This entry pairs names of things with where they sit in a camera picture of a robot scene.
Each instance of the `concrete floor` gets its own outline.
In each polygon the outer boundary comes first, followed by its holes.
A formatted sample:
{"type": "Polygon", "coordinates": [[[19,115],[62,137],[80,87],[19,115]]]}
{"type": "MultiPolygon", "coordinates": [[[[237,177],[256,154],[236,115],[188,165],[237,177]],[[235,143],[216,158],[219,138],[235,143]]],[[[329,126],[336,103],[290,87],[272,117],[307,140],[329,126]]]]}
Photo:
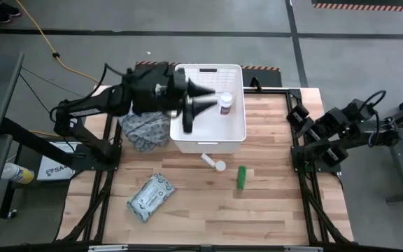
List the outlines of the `concrete floor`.
{"type": "MultiPolygon", "coordinates": [[[[24,0],[44,28],[132,31],[290,32],[284,0],[24,0]]],[[[292,0],[298,32],[403,34],[403,13],[318,10],[308,0],[292,0]]],[[[26,15],[10,28],[32,28],[26,15]]],[[[285,87],[299,87],[291,38],[190,36],[49,36],[73,68],[94,77],[104,62],[119,69],[136,61],[216,62],[280,67],[285,87]]],[[[325,109],[342,108],[385,89],[381,116],[403,101],[403,40],[301,39],[309,87],[320,88],[325,109]]],[[[86,94],[93,83],[69,73],[51,57],[37,35],[0,34],[0,53],[22,51],[24,67],[48,80],[86,94]]],[[[22,71],[48,108],[76,96],[22,71]]],[[[107,76],[116,84],[116,76],[107,76]]],[[[15,89],[8,116],[30,130],[52,131],[47,113],[23,82],[15,89]]],[[[403,249],[403,203],[385,198],[401,192],[387,148],[363,146],[342,163],[346,204],[355,240],[364,245],[403,249]]],[[[3,193],[0,187],[0,201],[3,193]]],[[[67,188],[24,190],[16,195],[19,216],[0,220],[0,246],[51,242],[67,188]]]]}

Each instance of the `wooden table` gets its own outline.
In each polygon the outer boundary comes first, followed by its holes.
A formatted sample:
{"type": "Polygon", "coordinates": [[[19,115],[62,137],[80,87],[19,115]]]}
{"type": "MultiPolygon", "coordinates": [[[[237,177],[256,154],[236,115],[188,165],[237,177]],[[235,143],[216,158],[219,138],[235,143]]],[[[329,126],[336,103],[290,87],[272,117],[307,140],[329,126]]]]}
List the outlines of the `wooden table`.
{"type": "MultiPolygon", "coordinates": [[[[315,119],[323,114],[320,91],[304,88],[303,104],[315,119]]],[[[173,142],[139,153],[124,137],[121,165],[113,179],[104,243],[307,245],[301,192],[292,168],[290,126],[285,97],[246,94],[247,138],[239,152],[214,155],[227,163],[222,174],[198,154],[182,154],[173,142]],[[236,190],[239,165],[246,165],[245,190],[236,190]],[[147,223],[127,209],[126,202],[160,172],[175,193],[147,223]]],[[[105,115],[87,118],[85,126],[102,136],[105,115]]],[[[94,179],[85,171],[69,186],[58,238],[67,235],[86,212],[94,179]]],[[[343,192],[337,178],[318,174],[323,208],[348,239],[353,239],[343,192]]],[[[318,219],[314,217],[317,237],[318,219]]],[[[97,229],[96,215],[93,232],[97,229]]]]}

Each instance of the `white plastic bin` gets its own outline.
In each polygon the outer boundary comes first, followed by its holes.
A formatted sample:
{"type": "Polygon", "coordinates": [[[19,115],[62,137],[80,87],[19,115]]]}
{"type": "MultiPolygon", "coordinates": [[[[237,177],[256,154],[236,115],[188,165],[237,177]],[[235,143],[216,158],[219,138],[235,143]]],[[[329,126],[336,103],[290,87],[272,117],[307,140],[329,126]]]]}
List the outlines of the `white plastic bin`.
{"type": "Polygon", "coordinates": [[[179,68],[184,68],[186,75],[197,85],[215,88],[218,92],[227,88],[234,96],[234,103],[228,115],[221,115],[217,106],[200,113],[194,120],[191,134],[183,132],[182,115],[172,119],[171,139],[182,153],[228,154],[238,151],[246,139],[242,68],[229,64],[179,64],[176,69],[179,68]],[[234,82],[223,83],[219,80],[214,87],[209,81],[204,81],[204,73],[200,73],[199,69],[217,69],[222,72],[226,69],[226,72],[235,73],[234,82]]]}

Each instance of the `orange striped tape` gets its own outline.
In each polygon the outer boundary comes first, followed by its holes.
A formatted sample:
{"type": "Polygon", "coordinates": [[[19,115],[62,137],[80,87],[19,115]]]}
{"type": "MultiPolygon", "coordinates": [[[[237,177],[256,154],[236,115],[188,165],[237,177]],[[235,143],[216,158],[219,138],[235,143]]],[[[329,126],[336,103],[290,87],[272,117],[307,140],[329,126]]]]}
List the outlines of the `orange striped tape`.
{"type": "MultiPolygon", "coordinates": [[[[154,65],[158,64],[159,62],[136,62],[136,65],[142,65],[142,64],[147,64],[147,65],[154,65]]],[[[176,66],[176,62],[169,62],[170,66],[176,66]]],[[[241,66],[242,69],[254,69],[254,70],[272,70],[272,71],[279,71],[279,67],[270,67],[270,66],[241,66]]]]}
{"type": "Polygon", "coordinates": [[[313,7],[336,9],[336,10],[354,10],[354,11],[403,11],[403,6],[382,6],[382,5],[343,4],[343,3],[315,3],[313,7]]]}

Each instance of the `wet wipes package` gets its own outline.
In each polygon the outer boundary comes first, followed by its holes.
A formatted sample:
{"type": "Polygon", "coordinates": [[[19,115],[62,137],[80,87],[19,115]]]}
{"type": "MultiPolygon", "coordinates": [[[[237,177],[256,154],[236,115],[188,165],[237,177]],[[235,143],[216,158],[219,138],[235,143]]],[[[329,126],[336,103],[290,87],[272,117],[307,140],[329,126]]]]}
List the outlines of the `wet wipes package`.
{"type": "Polygon", "coordinates": [[[175,188],[161,174],[153,174],[149,181],[138,191],[127,208],[145,223],[152,214],[174,192],[175,188]]]}

